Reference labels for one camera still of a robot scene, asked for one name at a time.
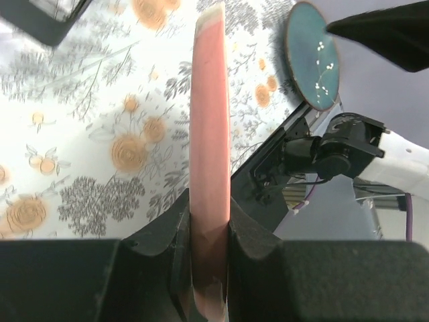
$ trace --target orange rose print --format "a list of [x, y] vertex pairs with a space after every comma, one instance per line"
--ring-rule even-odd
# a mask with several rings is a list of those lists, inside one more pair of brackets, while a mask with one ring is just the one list
[[139, 22], [151, 30], [160, 30], [167, 23], [167, 13], [158, 0], [132, 0], [132, 6]]
[[265, 68], [267, 67], [267, 65], [265, 64], [265, 60], [264, 59], [259, 59], [259, 69], [260, 70], [265, 70]]
[[39, 198], [20, 199], [6, 209], [6, 219], [12, 233], [23, 233], [39, 227], [46, 215], [46, 206]]
[[6, 169], [4, 169], [4, 167], [0, 166], [0, 184], [4, 184], [7, 182], [7, 172]]
[[166, 126], [161, 117], [149, 117], [143, 127], [143, 132], [149, 143], [158, 143], [166, 135]]
[[128, 113], [134, 113], [139, 108], [140, 103], [135, 98], [135, 95], [129, 95], [123, 102], [124, 111]]
[[164, 0], [164, 8], [167, 10], [177, 10], [181, 4], [181, 0]]
[[113, 142], [111, 157], [113, 165], [119, 171], [141, 170], [147, 160], [145, 142], [137, 136], [123, 136]]
[[256, 86], [255, 97], [260, 107], [266, 108], [269, 105], [269, 91], [265, 85]]
[[270, 76], [267, 79], [267, 87], [270, 92], [274, 92], [277, 90], [277, 80], [275, 76]]

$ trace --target wire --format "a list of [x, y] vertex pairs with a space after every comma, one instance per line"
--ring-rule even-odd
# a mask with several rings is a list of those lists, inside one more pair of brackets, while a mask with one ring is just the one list
[[413, 200], [411, 198], [411, 194], [406, 193], [405, 200], [407, 204], [405, 239], [407, 242], [412, 242], [413, 240]]
[[366, 197], [361, 197], [361, 198], [356, 198], [356, 201], [359, 200], [365, 200], [365, 199], [377, 199], [377, 198], [389, 198], [389, 197], [402, 197], [404, 194], [403, 193], [395, 193], [395, 194], [390, 194], [390, 195], [375, 195], [375, 196], [366, 196]]
[[286, 184], [277, 184], [275, 186], [267, 186], [264, 188], [264, 192], [265, 191], [277, 191], [277, 190], [283, 190], [285, 188], [288, 188], [289, 186], [310, 186], [310, 185], [319, 185], [319, 184], [324, 184], [327, 183], [329, 180], [328, 179], [324, 179], [324, 180], [320, 180], [320, 181], [314, 181], [314, 182], [294, 182], [294, 183], [286, 183]]
[[295, 207], [293, 207], [292, 210], [301, 210], [302, 208], [304, 208], [305, 206], [307, 206], [310, 203], [309, 199], [312, 197], [312, 195], [314, 194], [314, 191], [316, 190], [316, 186], [317, 186], [316, 183], [317, 182], [319, 182], [318, 176], [317, 176], [313, 186], [311, 187], [310, 191], [308, 192], [308, 195], [305, 196], [304, 200], [302, 200]]
[[366, 189], [362, 186], [354, 186], [354, 188], [360, 190], [360, 191], [365, 191], [366, 193], [373, 193], [376, 195], [386, 195], [386, 196], [390, 196], [392, 193], [384, 193], [383, 191], [375, 191], [375, 190], [371, 190], [371, 189]]

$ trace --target black plastic part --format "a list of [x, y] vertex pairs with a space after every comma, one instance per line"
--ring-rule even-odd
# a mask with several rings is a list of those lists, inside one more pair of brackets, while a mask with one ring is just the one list
[[429, 1], [361, 13], [327, 26], [408, 72], [429, 68]]
[[300, 118], [286, 131], [284, 121], [231, 177], [231, 196], [262, 227], [274, 231], [289, 209], [281, 189], [266, 193], [264, 188], [287, 183], [290, 177], [282, 166], [285, 140], [309, 135], [308, 125]]
[[229, 321], [429, 321], [429, 254], [401, 241], [282, 241], [231, 201]]
[[58, 46], [92, 0], [80, 0], [66, 21], [50, 17], [29, 0], [0, 0], [0, 17], [39, 42]]
[[407, 211], [407, 199], [405, 196], [398, 196], [396, 197], [396, 200], [399, 211]]
[[384, 124], [359, 114], [333, 117], [316, 153], [314, 166], [319, 177], [359, 176], [374, 158], [384, 156], [378, 145], [385, 130]]
[[270, 147], [264, 144], [264, 154], [257, 156], [259, 160], [251, 169], [251, 175], [253, 175], [255, 186], [258, 190], [262, 191], [266, 186], [285, 184], [289, 181], [290, 175], [285, 171], [285, 142], [296, 138], [309, 137], [310, 128], [304, 117], [297, 119], [287, 130], [280, 126], [274, 132], [270, 139], [275, 140], [275, 142]]
[[284, 171], [288, 174], [316, 172], [314, 159], [320, 140], [320, 136], [309, 136], [286, 141], [282, 148]]
[[[4, 241], [0, 312], [13, 322], [199, 322], [188, 191], [131, 238]], [[400, 241], [282, 241], [231, 200], [230, 322], [429, 321], [429, 254]]]

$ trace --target black bracket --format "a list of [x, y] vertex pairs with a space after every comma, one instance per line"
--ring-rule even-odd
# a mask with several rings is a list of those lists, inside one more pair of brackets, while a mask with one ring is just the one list
[[56, 47], [67, 36], [92, 0], [80, 0], [64, 21], [51, 17], [29, 0], [0, 0], [0, 17], [47, 46]]
[[270, 139], [275, 144], [261, 157], [261, 161], [251, 169], [251, 176], [257, 191], [260, 192], [267, 186], [286, 184], [289, 181], [288, 169], [285, 168], [283, 163], [283, 146], [290, 140], [305, 137], [310, 137], [310, 128], [305, 117], [297, 119], [286, 131], [284, 128], [279, 128], [272, 135]]

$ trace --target table surface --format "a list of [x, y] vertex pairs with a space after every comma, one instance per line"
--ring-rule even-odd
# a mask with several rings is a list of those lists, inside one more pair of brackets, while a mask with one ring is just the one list
[[[0, 25], [0, 237], [126, 237], [188, 184], [194, 24], [214, 0], [94, 0], [55, 51]], [[231, 165], [298, 106], [292, 1], [227, 0]]]

